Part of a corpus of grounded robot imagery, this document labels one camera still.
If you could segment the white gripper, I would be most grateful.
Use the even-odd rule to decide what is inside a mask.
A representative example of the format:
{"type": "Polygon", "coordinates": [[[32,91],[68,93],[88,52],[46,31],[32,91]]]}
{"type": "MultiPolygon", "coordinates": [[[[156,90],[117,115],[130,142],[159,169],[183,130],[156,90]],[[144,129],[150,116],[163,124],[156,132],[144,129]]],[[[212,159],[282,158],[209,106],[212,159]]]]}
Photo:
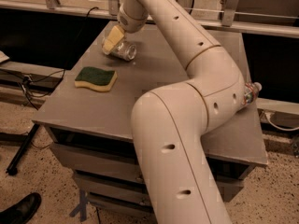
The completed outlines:
{"type": "Polygon", "coordinates": [[[122,4],[118,13],[118,23],[102,42],[102,51],[108,55],[125,38],[126,33],[136,33],[142,29],[149,13],[142,6],[122,4]]]}

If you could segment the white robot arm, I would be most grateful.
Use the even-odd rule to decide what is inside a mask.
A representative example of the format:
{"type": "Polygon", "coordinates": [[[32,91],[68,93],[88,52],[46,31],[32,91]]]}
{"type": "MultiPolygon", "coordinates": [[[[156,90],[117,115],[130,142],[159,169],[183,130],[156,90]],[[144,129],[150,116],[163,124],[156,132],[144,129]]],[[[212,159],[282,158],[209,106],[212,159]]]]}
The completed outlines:
{"type": "Polygon", "coordinates": [[[229,53],[175,0],[124,0],[110,53],[152,18],[188,78],[143,94],[132,110],[138,163],[158,224],[232,224],[201,137],[242,108],[245,81],[229,53]]]}

